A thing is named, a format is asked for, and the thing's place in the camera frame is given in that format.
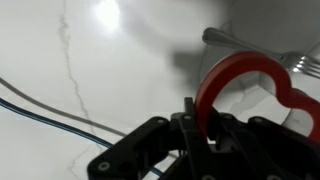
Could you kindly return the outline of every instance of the black wire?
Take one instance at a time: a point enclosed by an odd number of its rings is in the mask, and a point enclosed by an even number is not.
[[[74,133],[76,135],[79,135],[79,136],[81,136],[83,138],[86,138],[86,139],[89,139],[89,140],[91,140],[93,142],[96,142],[97,144],[100,144],[100,145],[102,145],[104,147],[110,148],[111,146],[113,146],[112,143],[110,143],[110,142],[108,142],[106,140],[103,140],[103,139],[101,139],[101,138],[99,138],[97,136],[94,136],[94,135],[92,135],[90,133],[82,131],[82,130],[80,130],[78,128],[69,126],[67,124],[63,124],[61,122],[58,122],[58,121],[55,121],[55,120],[40,116],[38,114],[32,113],[30,111],[27,111],[25,109],[22,109],[22,108],[20,108],[18,106],[15,106],[15,105],[3,100],[2,98],[0,98],[0,106],[4,107],[6,109],[9,109],[10,111],[13,111],[13,112],[15,112],[17,114],[20,114],[22,116],[28,117],[30,119],[33,119],[33,120],[36,120],[36,121],[39,121],[39,122],[54,126],[56,128],[63,129],[65,131],[69,131],[69,132]],[[157,168],[152,168],[151,172],[153,172],[154,174],[156,174],[158,176],[162,175],[162,172]]]

